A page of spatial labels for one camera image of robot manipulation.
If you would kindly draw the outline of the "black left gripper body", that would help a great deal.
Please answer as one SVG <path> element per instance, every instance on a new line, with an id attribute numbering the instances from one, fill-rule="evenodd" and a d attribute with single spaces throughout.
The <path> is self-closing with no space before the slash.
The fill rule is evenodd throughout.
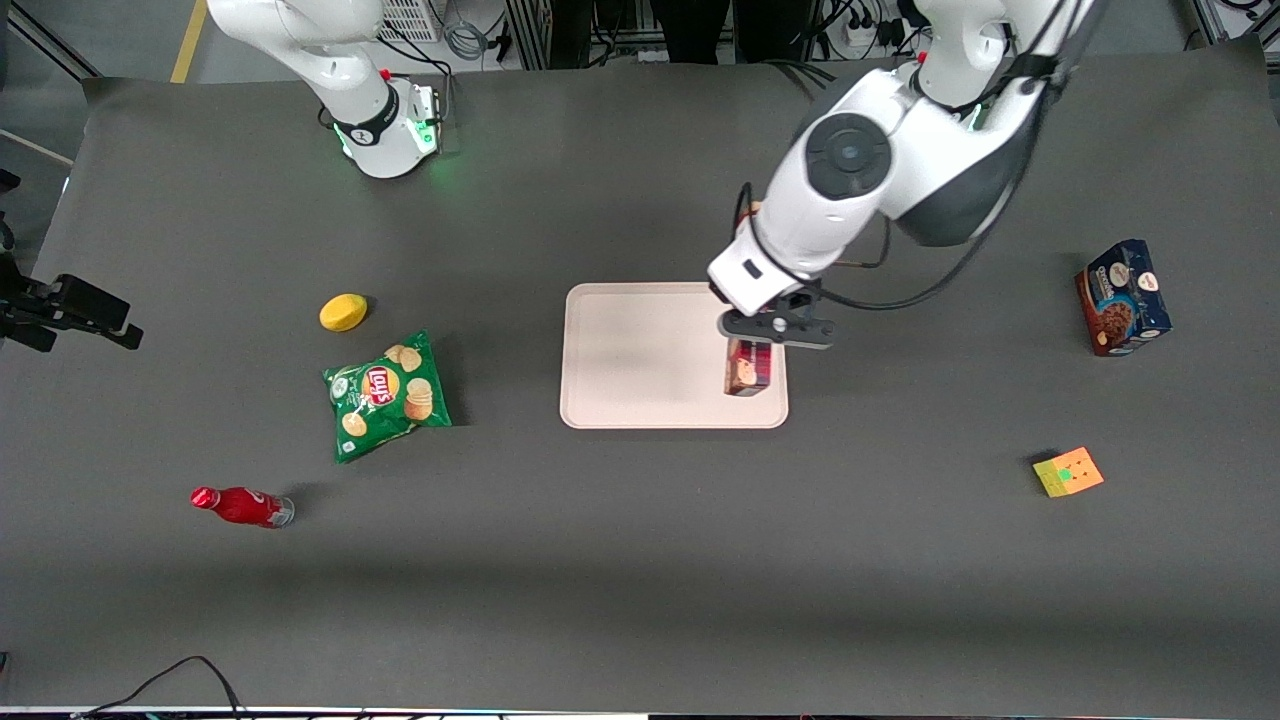
<path id="1" fill-rule="evenodd" d="M 764 311 L 769 314 L 788 314 L 800 319 L 813 319 L 822 297 L 813 290 L 799 287 L 772 299 Z"/>

